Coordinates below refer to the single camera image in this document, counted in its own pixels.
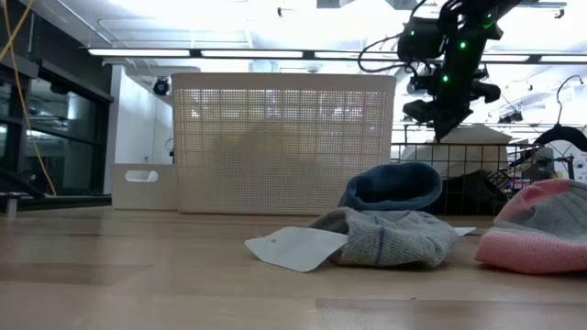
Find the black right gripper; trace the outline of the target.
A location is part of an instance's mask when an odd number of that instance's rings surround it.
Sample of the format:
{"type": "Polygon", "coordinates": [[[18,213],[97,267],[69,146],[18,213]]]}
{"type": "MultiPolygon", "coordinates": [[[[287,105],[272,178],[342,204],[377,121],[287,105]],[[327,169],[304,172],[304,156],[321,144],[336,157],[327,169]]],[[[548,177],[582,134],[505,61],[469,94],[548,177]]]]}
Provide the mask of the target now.
{"type": "Polygon", "coordinates": [[[416,122],[433,121],[435,141],[440,142],[452,129],[472,114],[472,101],[483,98],[486,104],[500,98],[500,88],[482,82],[488,78],[486,69],[477,69],[469,77],[452,75],[435,69],[430,74],[414,76],[408,86],[415,91],[424,90],[433,97],[432,101],[415,100],[403,106],[403,112],[416,122]]]}

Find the white thin cloth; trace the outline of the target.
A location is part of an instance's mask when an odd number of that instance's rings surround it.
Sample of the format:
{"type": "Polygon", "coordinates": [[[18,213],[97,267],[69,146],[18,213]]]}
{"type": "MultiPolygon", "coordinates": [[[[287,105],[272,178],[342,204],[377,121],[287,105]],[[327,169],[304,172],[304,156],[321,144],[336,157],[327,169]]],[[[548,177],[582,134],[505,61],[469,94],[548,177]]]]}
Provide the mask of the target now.
{"type": "Polygon", "coordinates": [[[456,178],[476,171],[493,171],[507,165],[511,137],[485,125],[461,126],[440,142],[409,144],[401,160],[430,165],[441,178],[456,178]]]}

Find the grey sock with blue stripe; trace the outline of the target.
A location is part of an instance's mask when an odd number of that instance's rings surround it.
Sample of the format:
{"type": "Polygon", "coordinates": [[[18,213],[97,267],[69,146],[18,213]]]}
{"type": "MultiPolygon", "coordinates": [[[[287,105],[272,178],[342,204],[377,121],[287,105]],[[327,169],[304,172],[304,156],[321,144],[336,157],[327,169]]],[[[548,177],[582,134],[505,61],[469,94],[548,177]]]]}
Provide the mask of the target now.
{"type": "Polygon", "coordinates": [[[356,211],[340,207],[318,217],[312,228],[344,234],[347,243],[335,262],[389,268],[439,266],[459,238],[449,224],[418,211],[356,211]]]}

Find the pink and grey knit beanie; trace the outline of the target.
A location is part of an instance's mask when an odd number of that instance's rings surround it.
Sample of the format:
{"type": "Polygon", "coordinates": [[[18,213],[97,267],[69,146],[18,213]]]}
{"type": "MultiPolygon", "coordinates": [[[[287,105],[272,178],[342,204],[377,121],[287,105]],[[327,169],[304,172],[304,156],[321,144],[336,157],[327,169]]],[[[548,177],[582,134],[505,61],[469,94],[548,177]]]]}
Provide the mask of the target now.
{"type": "Polygon", "coordinates": [[[551,179],[522,189],[482,235],[475,260],[533,275],[587,271],[587,184],[551,179]]]}

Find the black clothes hanger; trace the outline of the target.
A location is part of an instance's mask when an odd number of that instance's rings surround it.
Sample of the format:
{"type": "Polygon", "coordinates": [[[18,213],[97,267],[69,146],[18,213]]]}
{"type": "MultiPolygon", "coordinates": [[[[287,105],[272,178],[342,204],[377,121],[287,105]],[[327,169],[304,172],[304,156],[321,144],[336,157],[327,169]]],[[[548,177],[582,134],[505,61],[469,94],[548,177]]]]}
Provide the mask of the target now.
{"type": "Polygon", "coordinates": [[[587,152],[587,137],[576,127],[571,126],[563,126],[560,123],[561,114],[563,111],[563,104],[560,100],[560,92],[562,88],[565,86],[572,79],[578,79],[580,84],[583,84],[583,80],[580,75],[574,74],[569,76],[558,88],[556,92],[556,101],[559,105],[559,112],[557,117],[557,122],[550,130],[547,130],[543,134],[541,134],[536,140],[535,143],[538,145],[547,145],[553,141],[567,141],[572,144],[572,146],[576,147],[578,150],[587,152]]]}

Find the cream perforated plastic laundry basket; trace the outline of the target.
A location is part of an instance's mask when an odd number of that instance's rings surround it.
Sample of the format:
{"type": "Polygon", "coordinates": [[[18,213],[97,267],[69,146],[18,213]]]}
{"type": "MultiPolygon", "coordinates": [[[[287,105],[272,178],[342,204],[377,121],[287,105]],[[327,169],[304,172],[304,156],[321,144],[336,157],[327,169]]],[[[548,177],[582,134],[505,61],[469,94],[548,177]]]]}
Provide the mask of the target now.
{"type": "Polygon", "coordinates": [[[198,72],[172,76],[178,208],[319,215],[387,162],[389,75],[198,72]]]}

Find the small white plastic bin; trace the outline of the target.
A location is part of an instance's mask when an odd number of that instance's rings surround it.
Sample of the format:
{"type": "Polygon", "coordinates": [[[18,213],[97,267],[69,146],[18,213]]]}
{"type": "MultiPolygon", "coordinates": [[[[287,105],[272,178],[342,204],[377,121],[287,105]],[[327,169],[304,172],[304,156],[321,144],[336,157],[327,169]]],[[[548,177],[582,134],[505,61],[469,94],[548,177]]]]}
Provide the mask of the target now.
{"type": "Polygon", "coordinates": [[[119,210],[176,211],[176,171],[171,164],[115,163],[112,205],[119,210]]]}

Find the long ceiling light rail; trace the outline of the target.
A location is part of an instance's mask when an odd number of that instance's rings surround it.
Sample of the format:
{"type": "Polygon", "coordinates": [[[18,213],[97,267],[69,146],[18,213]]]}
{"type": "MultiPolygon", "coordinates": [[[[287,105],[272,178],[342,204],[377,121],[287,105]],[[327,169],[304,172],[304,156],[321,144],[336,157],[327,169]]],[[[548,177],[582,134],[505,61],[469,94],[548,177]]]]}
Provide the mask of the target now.
{"type": "MultiPolygon", "coordinates": [[[[88,49],[93,56],[139,59],[209,59],[278,61],[355,61],[360,52],[353,50],[278,50],[278,49],[88,49]]],[[[481,63],[530,65],[587,64],[587,54],[557,53],[484,53],[481,63]]]]}

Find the dark window frame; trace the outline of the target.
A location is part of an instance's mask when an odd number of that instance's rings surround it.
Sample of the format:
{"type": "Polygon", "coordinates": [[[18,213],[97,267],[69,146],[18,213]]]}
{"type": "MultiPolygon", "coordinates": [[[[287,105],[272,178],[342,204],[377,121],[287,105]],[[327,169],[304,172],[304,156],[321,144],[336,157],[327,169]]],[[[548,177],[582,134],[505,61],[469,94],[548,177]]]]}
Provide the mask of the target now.
{"type": "Polygon", "coordinates": [[[0,168],[31,171],[48,194],[100,193],[112,69],[39,14],[0,0],[0,168]]]}

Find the black metal rig frame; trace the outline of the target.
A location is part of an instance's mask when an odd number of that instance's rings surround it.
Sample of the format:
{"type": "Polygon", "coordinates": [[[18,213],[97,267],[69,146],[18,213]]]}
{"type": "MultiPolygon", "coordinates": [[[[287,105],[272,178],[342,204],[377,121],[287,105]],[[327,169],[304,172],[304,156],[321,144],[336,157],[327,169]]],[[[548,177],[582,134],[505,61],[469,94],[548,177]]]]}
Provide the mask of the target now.
{"type": "Polygon", "coordinates": [[[112,204],[110,194],[50,195],[40,189],[40,180],[26,170],[15,173],[0,168],[0,214],[51,209],[96,207],[112,204]]]}

